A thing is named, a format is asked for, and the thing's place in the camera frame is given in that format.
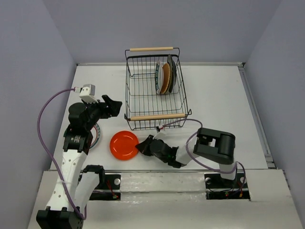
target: red plate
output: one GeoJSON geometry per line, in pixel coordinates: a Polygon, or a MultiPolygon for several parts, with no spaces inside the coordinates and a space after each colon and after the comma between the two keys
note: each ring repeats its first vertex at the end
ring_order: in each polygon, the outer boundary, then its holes
{"type": "Polygon", "coordinates": [[[125,161],[137,155],[139,143],[136,135],[129,131],[117,132],[110,141],[110,151],[117,159],[125,161]]]}

